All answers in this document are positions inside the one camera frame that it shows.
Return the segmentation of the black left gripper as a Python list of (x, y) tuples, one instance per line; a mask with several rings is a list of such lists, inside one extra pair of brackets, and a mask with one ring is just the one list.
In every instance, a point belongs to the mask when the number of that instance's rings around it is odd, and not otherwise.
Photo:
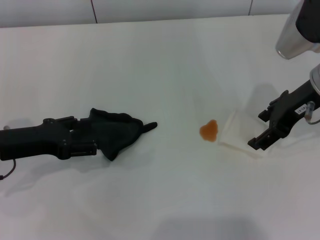
[(73, 143), (71, 131), (79, 121), (74, 116), (46, 118), (38, 126), (4, 129), (0, 131), (0, 159), (2, 161), (39, 155), (52, 155), (60, 160), (70, 157), (94, 156), (95, 141)]

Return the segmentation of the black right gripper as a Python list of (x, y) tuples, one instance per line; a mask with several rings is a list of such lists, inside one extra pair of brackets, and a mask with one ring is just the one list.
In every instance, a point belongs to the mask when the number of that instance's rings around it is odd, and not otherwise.
[(296, 110), (309, 102), (315, 104), (315, 109), (320, 107), (320, 95), (309, 80), (291, 93), (285, 90), (258, 115), (265, 123), (269, 121), (269, 128), (247, 144), (255, 150), (265, 151), (280, 137), (288, 136), (293, 126), (304, 117), (303, 112), (298, 113)]

